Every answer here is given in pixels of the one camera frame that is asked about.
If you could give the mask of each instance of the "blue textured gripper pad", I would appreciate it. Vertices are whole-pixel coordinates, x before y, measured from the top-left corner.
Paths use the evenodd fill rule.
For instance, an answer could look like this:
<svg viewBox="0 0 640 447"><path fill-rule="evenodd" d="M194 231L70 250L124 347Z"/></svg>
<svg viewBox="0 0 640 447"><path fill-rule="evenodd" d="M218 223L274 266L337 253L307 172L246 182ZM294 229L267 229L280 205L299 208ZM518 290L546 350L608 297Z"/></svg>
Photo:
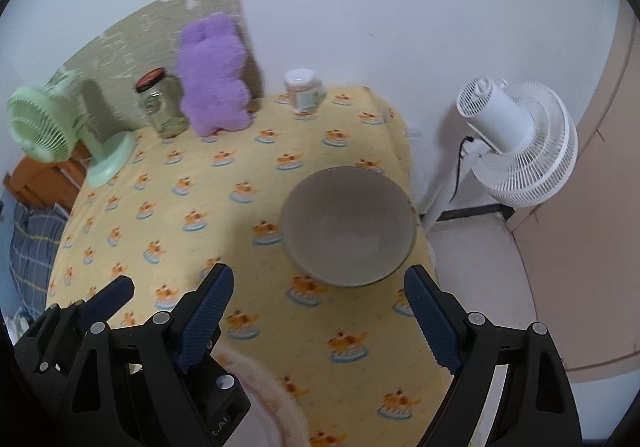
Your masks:
<svg viewBox="0 0 640 447"><path fill-rule="evenodd" d="M224 267L196 307L180 335L175 367L181 372L198 364L234 292L234 273Z"/></svg>
<svg viewBox="0 0 640 447"><path fill-rule="evenodd" d="M458 353L456 331L413 267L404 273L404 295L436 362L446 367L451 375L457 374L463 362Z"/></svg>
<svg viewBox="0 0 640 447"><path fill-rule="evenodd" d="M110 319L133 297L133 291L131 278L118 276L80 307L78 328L87 331L94 322Z"/></svg>

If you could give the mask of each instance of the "jar lid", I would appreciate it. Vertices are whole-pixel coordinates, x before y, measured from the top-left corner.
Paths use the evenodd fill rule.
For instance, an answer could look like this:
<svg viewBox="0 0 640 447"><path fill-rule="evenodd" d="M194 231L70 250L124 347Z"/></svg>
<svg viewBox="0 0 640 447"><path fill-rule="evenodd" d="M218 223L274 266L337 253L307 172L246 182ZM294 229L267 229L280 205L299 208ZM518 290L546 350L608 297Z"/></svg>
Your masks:
<svg viewBox="0 0 640 447"><path fill-rule="evenodd" d="M309 83L317 81L316 72L307 68L299 68L297 70L290 70L284 74L284 80L286 84L292 87L301 87Z"/></svg>
<svg viewBox="0 0 640 447"><path fill-rule="evenodd" d="M136 91L138 93L146 92L150 87L158 84L162 79L164 79L165 75L166 73L164 72L164 68L156 68L155 70L144 74L138 82L136 82Z"/></svg>

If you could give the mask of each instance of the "wooden furniture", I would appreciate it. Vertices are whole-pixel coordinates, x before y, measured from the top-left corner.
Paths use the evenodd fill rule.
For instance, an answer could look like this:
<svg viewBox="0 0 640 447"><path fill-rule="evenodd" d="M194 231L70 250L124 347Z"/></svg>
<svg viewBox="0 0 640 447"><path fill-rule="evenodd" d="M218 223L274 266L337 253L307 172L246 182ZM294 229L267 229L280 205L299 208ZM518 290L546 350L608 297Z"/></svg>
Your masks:
<svg viewBox="0 0 640 447"><path fill-rule="evenodd" d="M24 204L44 209L58 202L70 210L84 182L89 159L91 155L82 144L66 162L43 164L25 156L11 176L5 175L3 183Z"/></svg>

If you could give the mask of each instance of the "fan stand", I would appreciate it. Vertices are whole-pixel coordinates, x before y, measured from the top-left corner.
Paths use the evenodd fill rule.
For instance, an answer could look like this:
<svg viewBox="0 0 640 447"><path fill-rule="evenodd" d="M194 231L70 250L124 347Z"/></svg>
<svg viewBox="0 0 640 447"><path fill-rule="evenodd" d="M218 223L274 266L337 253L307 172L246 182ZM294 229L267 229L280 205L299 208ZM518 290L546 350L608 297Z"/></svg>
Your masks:
<svg viewBox="0 0 640 447"><path fill-rule="evenodd" d="M136 146L131 132L120 132L101 144L84 126L79 130L80 138L92 154L86 180L91 187L106 184L124 167Z"/></svg>

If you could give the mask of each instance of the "yellow tablecloth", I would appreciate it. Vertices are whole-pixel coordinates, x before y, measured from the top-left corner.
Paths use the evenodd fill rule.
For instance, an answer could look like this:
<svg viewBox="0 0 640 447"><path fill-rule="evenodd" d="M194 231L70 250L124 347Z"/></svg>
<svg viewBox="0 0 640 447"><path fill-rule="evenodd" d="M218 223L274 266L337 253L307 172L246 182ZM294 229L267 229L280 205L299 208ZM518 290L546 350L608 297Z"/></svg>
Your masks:
<svg viewBox="0 0 640 447"><path fill-rule="evenodd" d="M236 276L220 323L224 347L282 383L308 421L305 443L415 446L450 381L398 292L408 265L431 269L423 234L394 275L339 289L304 278L282 252L277 227L289 192L328 167L375 169L408 193L410 148L398 114L368 88L349 87L329 90L311 116L294 116L285 96L260 100L242 132L137 135L116 178L82 186L49 302L87 299L122 273L136 292L110 325L140 324L222 261ZM283 429L283 443L293 445Z"/></svg>

